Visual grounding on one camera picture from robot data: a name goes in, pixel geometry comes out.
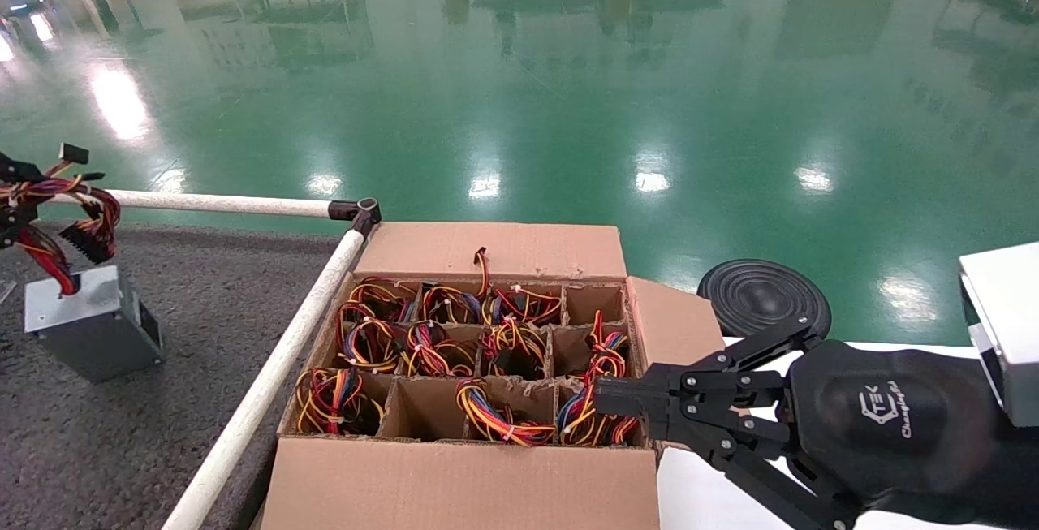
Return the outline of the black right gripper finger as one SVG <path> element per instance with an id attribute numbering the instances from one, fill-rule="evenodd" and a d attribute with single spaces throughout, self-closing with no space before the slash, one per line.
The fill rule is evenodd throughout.
<path id="1" fill-rule="evenodd" d="M 751 334 L 690 366 L 654 363 L 640 378 L 600 378 L 597 410 L 663 410 L 670 401 L 724 407 L 772 407 L 783 398 L 783 375 L 760 367 L 794 351 L 805 353 L 821 342 L 808 318 L 795 317 Z"/>
<path id="2" fill-rule="evenodd" d="M 782 424 L 678 397 L 596 397 L 594 407 L 642 420 L 652 440 L 687 447 L 791 528 L 853 529 L 860 515 L 852 504 L 817 496 L 774 466 L 790 440 Z"/>

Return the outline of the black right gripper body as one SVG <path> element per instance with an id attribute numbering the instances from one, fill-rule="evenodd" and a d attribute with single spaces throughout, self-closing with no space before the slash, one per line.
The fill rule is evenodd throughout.
<path id="1" fill-rule="evenodd" d="M 826 341 L 789 368 L 791 474 L 863 507 L 991 508 L 1009 422 L 982 364 Z"/>

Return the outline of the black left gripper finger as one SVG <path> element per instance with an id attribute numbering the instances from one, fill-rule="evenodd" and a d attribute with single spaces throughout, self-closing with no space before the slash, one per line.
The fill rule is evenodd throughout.
<path id="1" fill-rule="evenodd" d="M 31 207 L 1 205 L 1 248 L 11 248 L 22 230 L 31 224 Z"/>
<path id="2" fill-rule="evenodd" d="M 36 164 L 16 161 L 0 153 L 0 179 L 3 183 L 39 183 L 41 171 Z"/>

